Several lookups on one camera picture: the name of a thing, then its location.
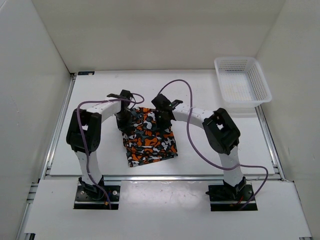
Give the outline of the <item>orange camouflage shorts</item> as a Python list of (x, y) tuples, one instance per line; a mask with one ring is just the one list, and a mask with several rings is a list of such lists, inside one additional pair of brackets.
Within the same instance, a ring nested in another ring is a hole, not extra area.
[(171, 127), (158, 128), (154, 109), (136, 107), (130, 113), (130, 129), (121, 132), (130, 168), (178, 156), (176, 139)]

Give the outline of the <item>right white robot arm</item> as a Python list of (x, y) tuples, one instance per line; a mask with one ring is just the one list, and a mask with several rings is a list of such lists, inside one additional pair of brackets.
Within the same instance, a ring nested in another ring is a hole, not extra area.
[(172, 121), (185, 122), (188, 138), (191, 137), (190, 125), (204, 130), (210, 147), (220, 158), (221, 165), (216, 168), (223, 170), (224, 193), (230, 200), (238, 199), (243, 193), (246, 178), (238, 156), (241, 133), (229, 113), (223, 108), (210, 111), (187, 105), (181, 100), (170, 101), (161, 93), (151, 102), (160, 128), (171, 126)]

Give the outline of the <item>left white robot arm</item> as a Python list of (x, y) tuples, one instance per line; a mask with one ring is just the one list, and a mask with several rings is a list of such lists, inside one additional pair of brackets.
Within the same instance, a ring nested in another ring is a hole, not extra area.
[(104, 186), (99, 184), (103, 175), (97, 159), (102, 123), (115, 116), (118, 129), (129, 129), (132, 122), (129, 105), (133, 99), (133, 93), (123, 89), (120, 94), (110, 93), (105, 100), (83, 101), (72, 113), (66, 142), (79, 160), (80, 182), (88, 187), (87, 194), (93, 200), (100, 200), (105, 194)]

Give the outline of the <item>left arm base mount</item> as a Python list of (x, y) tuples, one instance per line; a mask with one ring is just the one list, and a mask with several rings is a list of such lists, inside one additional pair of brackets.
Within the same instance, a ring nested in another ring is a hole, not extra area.
[(103, 191), (98, 188), (98, 192), (86, 189), (80, 181), (77, 184), (73, 208), (75, 210), (118, 210), (120, 203), (121, 186), (104, 185), (110, 202)]

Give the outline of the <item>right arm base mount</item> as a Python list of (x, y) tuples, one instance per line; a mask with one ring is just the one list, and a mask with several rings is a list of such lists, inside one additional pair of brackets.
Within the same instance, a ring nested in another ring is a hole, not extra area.
[(228, 193), (223, 185), (209, 185), (205, 192), (209, 196), (211, 212), (257, 211), (256, 199), (251, 184), (246, 184), (236, 197)]

